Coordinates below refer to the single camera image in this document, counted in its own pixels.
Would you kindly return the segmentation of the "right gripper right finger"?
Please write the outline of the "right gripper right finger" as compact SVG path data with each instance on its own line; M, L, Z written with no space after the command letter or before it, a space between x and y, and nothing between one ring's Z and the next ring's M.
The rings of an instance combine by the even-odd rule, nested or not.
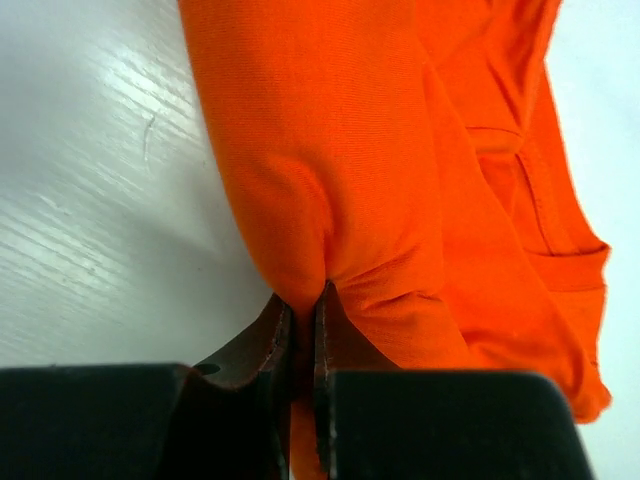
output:
M329 282L314 311L313 408L316 451L322 471L331 471L330 376L338 371L399 371L348 318L336 286Z

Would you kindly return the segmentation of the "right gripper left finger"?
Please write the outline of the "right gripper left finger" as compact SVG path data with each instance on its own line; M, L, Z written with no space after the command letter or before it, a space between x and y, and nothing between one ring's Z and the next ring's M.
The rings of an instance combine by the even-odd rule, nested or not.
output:
M290 477L293 314L277 296L247 328L195 365L213 387L215 453L227 479Z

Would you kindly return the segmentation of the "orange t shirt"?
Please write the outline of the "orange t shirt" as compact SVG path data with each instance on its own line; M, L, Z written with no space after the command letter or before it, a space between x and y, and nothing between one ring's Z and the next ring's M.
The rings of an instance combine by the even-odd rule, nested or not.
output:
M327 283L404 368L533 370L596 420L608 245L545 65L556 1L183 1L248 251L310 348Z

